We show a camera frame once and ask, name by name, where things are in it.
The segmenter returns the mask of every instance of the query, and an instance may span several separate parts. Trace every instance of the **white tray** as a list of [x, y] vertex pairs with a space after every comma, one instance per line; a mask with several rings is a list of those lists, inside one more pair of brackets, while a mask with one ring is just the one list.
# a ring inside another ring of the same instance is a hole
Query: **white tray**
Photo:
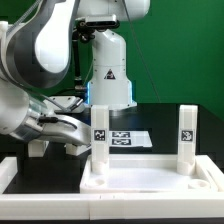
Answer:
[[152, 193], [223, 191], [224, 175], [207, 156], [196, 156], [195, 174], [177, 173], [176, 155], [110, 155], [109, 171], [91, 171], [89, 156], [80, 184], [81, 193]]

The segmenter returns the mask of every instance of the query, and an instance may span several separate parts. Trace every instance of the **robotic arm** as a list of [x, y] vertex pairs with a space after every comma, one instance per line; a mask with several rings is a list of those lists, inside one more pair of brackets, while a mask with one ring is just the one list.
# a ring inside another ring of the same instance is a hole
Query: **robotic arm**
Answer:
[[[127, 0], [130, 18], [143, 17], [149, 3], [150, 0]], [[42, 139], [89, 144], [88, 125], [54, 114], [18, 86], [57, 85], [70, 64], [75, 19], [111, 14], [127, 20], [122, 0], [42, 0], [27, 23], [10, 29], [7, 22], [0, 22], [0, 134], [26, 142]]]

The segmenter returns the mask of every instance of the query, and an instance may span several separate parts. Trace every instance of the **warning label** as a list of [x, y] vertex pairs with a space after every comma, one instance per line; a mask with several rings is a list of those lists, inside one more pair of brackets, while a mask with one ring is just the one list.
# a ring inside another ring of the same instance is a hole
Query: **warning label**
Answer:
[[111, 79], [116, 79], [111, 69], [108, 71], [108, 73], [107, 73], [107, 75], [105, 76], [104, 79], [110, 79], [110, 80]]

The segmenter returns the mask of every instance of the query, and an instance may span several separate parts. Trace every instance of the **black surface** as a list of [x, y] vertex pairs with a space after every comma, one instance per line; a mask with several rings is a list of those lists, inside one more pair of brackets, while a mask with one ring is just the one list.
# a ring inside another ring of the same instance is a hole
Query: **black surface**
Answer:
[[[178, 136], [176, 104], [139, 104], [135, 111], [110, 117], [110, 130], [147, 130], [152, 148], [111, 148], [111, 153], [176, 154]], [[75, 116], [90, 124], [88, 113]], [[204, 107], [199, 106], [197, 154], [206, 154], [224, 169], [224, 123]], [[65, 154], [63, 144], [50, 143], [43, 158], [28, 158], [27, 147], [9, 137], [1, 137], [0, 158], [16, 155], [19, 172], [5, 194], [15, 193], [78, 193], [79, 182], [88, 152], [79, 157]], [[46, 221], [42, 223], [89, 223], [89, 221]], [[91, 223], [224, 223], [224, 219], [156, 219], [104, 220]]]

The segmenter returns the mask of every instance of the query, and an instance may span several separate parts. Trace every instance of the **white post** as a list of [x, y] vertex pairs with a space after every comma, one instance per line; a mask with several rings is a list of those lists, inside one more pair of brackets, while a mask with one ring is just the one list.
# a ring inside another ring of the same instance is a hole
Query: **white post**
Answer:
[[109, 169], [109, 107], [91, 109], [92, 172], [106, 174]]
[[182, 175], [195, 172], [197, 114], [197, 106], [180, 106], [177, 172]]

